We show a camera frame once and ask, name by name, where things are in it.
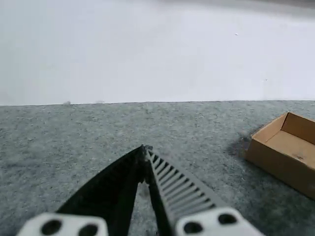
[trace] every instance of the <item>gray carpet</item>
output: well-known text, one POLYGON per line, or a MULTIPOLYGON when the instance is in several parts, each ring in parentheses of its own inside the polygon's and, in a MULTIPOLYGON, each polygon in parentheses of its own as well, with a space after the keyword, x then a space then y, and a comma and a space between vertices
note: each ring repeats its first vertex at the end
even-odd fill
MULTIPOLYGON (((315 235, 315 201, 244 160, 250 134, 315 102, 191 102, 0 107, 0 235, 55 211, 123 154, 148 144, 194 173, 269 236, 315 235)), ((130 233, 156 232, 145 186, 130 233)))

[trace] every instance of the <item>box flap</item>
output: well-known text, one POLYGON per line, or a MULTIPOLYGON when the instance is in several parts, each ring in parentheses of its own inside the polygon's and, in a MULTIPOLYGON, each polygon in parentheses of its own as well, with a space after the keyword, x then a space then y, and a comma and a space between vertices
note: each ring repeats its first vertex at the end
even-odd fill
POLYGON ((276 118, 275 120, 261 128, 258 132, 254 133, 252 135, 252 138, 261 143, 265 143, 281 130, 284 121, 286 120, 286 116, 287 113, 276 118))
POLYGON ((281 130, 315 145, 315 122, 309 119, 288 113, 281 130))

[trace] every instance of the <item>ribbed gripper pad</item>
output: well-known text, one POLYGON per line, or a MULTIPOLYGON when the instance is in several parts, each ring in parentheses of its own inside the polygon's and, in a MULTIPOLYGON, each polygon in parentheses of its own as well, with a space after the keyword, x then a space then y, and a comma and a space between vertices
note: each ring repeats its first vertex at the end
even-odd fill
POLYGON ((224 206, 208 186, 180 167, 148 151, 155 184, 170 220, 224 206))

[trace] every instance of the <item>open cardboard box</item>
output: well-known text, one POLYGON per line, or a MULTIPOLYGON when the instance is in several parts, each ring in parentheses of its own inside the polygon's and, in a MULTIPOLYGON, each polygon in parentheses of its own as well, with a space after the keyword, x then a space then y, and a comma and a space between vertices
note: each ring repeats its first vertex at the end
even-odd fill
POLYGON ((286 113, 252 135, 246 159, 315 199, 315 122, 286 113))

